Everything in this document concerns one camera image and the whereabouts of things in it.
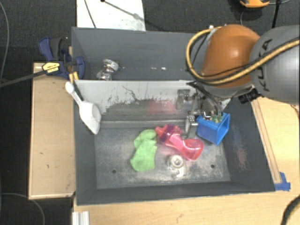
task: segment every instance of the blue tape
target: blue tape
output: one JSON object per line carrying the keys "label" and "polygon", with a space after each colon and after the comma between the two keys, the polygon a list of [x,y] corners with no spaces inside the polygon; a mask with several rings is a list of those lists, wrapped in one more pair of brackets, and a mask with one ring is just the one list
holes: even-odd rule
{"label": "blue tape", "polygon": [[275,190],[276,191],[290,191],[291,183],[286,181],[285,174],[283,172],[279,172],[281,177],[281,183],[275,183]]}

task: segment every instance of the white scoop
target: white scoop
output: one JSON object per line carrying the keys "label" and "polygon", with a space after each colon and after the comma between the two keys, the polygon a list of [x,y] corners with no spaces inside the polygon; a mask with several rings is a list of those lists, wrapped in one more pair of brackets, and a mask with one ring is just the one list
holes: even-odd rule
{"label": "white scoop", "polygon": [[93,134],[97,134],[100,129],[101,113],[96,104],[82,101],[78,94],[75,92],[75,88],[72,83],[66,82],[65,87],[67,92],[72,95],[79,106],[79,114],[81,120],[93,132]]}

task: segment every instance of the wooden table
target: wooden table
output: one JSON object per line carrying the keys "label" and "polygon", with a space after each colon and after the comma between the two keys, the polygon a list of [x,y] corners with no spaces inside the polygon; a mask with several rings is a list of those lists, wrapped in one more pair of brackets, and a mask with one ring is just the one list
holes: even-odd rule
{"label": "wooden table", "polygon": [[[35,64],[34,72],[41,64]],[[33,81],[29,198],[70,197],[75,191],[73,101],[66,80],[41,76]],[[259,98],[252,103],[266,149],[270,141],[290,192],[228,195],[157,202],[76,206],[90,212],[91,225],[203,224],[278,225],[287,204],[300,194],[299,118],[287,104]],[[270,162],[274,160],[269,152]],[[300,224],[300,210],[290,225]]]}

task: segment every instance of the bin floor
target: bin floor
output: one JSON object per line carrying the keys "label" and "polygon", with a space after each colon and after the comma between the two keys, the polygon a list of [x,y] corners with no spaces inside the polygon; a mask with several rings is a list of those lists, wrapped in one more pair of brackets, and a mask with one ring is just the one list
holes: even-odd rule
{"label": "bin floor", "polygon": [[204,148],[195,161],[185,160],[186,175],[174,178],[167,166],[168,158],[179,154],[175,149],[157,144],[155,169],[136,172],[130,163],[135,153],[134,139],[145,128],[101,129],[95,136],[97,188],[126,188],[171,184],[229,181],[230,175],[223,144],[204,141]]}

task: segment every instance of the green cloth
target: green cloth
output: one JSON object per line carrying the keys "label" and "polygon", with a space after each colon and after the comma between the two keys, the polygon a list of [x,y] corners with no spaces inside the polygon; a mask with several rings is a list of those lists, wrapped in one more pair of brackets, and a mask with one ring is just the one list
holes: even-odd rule
{"label": "green cloth", "polygon": [[154,130],[144,130],[134,140],[136,148],[130,163],[137,172],[144,172],[155,168],[155,154],[157,150],[156,132]]}
{"label": "green cloth", "polygon": [[141,145],[144,139],[154,140],[156,143],[156,132],[153,129],[147,129],[142,131],[133,142],[135,144],[136,149]]}

